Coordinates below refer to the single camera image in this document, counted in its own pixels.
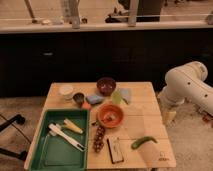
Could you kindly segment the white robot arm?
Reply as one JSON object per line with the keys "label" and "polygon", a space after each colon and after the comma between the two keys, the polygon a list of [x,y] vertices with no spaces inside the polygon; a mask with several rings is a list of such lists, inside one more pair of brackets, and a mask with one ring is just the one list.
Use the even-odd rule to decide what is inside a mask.
{"label": "white robot arm", "polygon": [[193,61],[170,69],[165,74],[166,85],[158,94],[163,123],[168,125],[175,117],[175,108],[189,100],[213,120],[213,87],[205,83],[207,67]]}

